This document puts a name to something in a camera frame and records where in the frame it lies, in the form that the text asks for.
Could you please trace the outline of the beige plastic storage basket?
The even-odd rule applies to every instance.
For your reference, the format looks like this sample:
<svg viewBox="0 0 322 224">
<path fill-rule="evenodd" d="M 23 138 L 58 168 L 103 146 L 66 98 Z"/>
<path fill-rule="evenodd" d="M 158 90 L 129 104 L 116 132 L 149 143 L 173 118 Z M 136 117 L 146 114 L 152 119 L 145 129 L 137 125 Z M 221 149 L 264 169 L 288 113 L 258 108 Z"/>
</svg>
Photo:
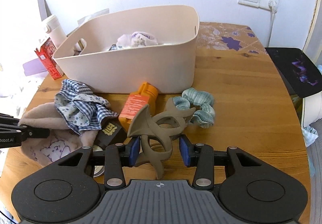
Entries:
<svg viewBox="0 0 322 224">
<path fill-rule="evenodd" d="M 53 55 L 70 79 L 96 93 L 128 94 L 148 82 L 180 93 L 194 81 L 199 16 L 186 5 L 149 6 L 97 16 L 73 31 Z M 124 34 L 147 32 L 156 45 L 112 50 Z"/>
</svg>

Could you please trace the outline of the pink patterned sock bundle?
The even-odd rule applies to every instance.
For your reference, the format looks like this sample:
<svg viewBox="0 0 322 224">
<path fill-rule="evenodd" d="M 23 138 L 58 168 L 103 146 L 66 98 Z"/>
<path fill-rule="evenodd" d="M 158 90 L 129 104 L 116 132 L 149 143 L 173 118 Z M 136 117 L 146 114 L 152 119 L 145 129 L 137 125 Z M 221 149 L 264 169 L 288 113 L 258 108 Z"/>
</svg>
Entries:
<svg viewBox="0 0 322 224">
<path fill-rule="evenodd" d="M 117 39 L 117 47 L 145 47 L 158 45 L 157 38 L 145 32 L 134 32 L 133 34 L 123 34 Z"/>
</svg>

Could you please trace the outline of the blue checked fabric scrunchie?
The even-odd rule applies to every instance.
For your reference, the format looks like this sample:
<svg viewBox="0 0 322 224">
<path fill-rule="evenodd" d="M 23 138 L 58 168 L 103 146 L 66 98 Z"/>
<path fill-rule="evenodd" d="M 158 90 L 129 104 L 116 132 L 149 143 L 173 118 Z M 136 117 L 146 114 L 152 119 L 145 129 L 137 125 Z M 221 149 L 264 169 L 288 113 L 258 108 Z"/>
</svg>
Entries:
<svg viewBox="0 0 322 224">
<path fill-rule="evenodd" d="M 110 103 L 95 95 L 84 83 L 64 79 L 60 91 L 54 97 L 57 112 L 75 133 L 100 130 L 105 119 L 114 119 L 118 113 L 110 109 Z"/>
</svg>

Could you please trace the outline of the beige fleece cloth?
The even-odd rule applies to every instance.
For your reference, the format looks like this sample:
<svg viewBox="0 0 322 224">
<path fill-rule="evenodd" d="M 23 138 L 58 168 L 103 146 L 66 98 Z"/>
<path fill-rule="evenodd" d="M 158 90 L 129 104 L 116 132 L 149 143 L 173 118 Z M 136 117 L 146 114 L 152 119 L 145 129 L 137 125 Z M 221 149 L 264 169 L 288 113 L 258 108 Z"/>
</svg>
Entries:
<svg viewBox="0 0 322 224">
<path fill-rule="evenodd" d="M 82 146 L 92 146 L 98 134 L 98 130 L 82 131 L 80 134 L 73 132 L 52 102 L 26 112 L 19 125 L 50 130 L 48 137 L 28 138 L 21 145 L 21 151 L 41 166 L 47 166 Z"/>
</svg>

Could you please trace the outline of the green striped scrunchie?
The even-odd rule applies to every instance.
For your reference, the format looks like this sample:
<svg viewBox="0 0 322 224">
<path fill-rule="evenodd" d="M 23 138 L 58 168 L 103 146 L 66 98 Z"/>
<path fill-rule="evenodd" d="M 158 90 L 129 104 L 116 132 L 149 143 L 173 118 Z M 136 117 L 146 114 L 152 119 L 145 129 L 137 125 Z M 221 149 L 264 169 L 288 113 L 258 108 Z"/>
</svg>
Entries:
<svg viewBox="0 0 322 224">
<path fill-rule="evenodd" d="M 210 128 L 215 124 L 214 103 L 214 97 L 210 93 L 194 88 L 186 89 L 181 96 L 173 98 L 173 104 L 179 110 L 196 108 L 191 118 L 187 119 L 186 124 L 196 125 L 203 129 Z"/>
</svg>

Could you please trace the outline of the white thermos bottle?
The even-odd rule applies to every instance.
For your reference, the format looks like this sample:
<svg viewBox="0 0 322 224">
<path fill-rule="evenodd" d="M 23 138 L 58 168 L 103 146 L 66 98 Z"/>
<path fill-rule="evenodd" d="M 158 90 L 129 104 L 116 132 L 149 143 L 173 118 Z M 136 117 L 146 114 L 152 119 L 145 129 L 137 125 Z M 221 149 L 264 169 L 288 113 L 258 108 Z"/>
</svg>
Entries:
<svg viewBox="0 0 322 224">
<path fill-rule="evenodd" d="M 67 38 L 62 26 L 56 15 L 51 15 L 41 22 L 45 33 L 51 39 L 56 48 L 59 48 L 61 44 Z"/>
</svg>

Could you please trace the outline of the red white carton box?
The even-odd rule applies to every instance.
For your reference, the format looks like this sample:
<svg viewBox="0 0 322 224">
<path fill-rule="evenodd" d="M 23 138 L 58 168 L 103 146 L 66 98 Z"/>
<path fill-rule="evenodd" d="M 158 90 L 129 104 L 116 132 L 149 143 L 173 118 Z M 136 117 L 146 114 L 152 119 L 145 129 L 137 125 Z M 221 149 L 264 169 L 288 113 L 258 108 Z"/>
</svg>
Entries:
<svg viewBox="0 0 322 224">
<path fill-rule="evenodd" d="M 53 59 L 56 50 L 56 46 L 50 38 L 47 38 L 47 40 L 42 42 L 39 48 L 35 49 L 35 54 L 54 80 L 59 79 L 64 75 L 61 68 Z"/>
</svg>

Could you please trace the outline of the orange plastic bottle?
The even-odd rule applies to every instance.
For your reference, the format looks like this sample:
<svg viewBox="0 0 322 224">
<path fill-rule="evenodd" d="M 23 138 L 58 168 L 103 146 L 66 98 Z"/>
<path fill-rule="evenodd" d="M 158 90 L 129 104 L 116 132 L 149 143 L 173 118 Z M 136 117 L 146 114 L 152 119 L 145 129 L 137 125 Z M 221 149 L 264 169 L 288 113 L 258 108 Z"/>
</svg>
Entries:
<svg viewBox="0 0 322 224">
<path fill-rule="evenodd" d="M 157 96 L 158 89 L 148 82 L 144 82 L 136 92 L 130 93 L 118 116 L 122 127 L 128 131 L 133 118 L 146 104 L 150 106 L 151 116 L 155 115 Z"/>
</svg>

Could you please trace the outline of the lilac bed headboard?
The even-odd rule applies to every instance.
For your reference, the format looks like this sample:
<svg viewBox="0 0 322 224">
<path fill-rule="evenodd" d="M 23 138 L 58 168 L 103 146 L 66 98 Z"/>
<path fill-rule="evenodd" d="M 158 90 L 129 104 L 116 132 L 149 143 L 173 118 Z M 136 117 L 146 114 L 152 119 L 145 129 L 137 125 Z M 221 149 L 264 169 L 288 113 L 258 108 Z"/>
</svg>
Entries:
<svg viewBox="0 0 322 224">
<path fill-rule="evenodd" d="M 51 12 L 47 6 L 46 0 L 38 0 L 38 8 L 42 21 L 51 16 Z M 30 60 L 29 62 L 23 64 L 23 69 L 25 76 L 31 76 L 47 71 L 45 66 L 43 66 L 38 58 Z"/>
</svg>

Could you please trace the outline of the black gold small box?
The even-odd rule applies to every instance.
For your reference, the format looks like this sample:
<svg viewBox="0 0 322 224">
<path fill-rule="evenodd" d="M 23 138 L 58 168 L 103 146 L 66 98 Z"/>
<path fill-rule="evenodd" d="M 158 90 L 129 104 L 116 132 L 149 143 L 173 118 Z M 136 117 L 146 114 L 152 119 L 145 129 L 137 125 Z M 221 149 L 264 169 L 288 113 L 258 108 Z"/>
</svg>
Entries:
<svg viewBox="0 0 322 224">
<path fill-rule="evenodd" d="M 107 121 L 101 130 L 99 130 L 94 145 L 103 150 L 109 145 L 123 143 L 127 138 L 125 129 L 120 125 L 118 120 Z"/>
</svg>

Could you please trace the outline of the brown hair claw clip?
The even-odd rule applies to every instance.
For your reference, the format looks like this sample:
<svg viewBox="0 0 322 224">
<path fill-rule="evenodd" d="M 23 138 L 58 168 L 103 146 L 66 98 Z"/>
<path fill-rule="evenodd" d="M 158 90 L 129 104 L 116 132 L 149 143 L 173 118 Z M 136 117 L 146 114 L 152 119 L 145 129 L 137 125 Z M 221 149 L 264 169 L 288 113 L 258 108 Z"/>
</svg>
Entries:
<svg viewBox="0 0 322 224">
<path fill-rule="evenodd" d="M 179 137 L 186 128 L 187 122 L 192 118 L 196 108 L 177 109 L 173 98 L 169 98 L 165 110 L 155 116 L 150 114 L 150 106 L 142 107 L 129 126 L 127 137 L 141 137 L 141 149 L 135 166 L 150 163 L 156 178 L 164 175 L 163 162 L 172 155 L 172 141 Z"/>
</svg>

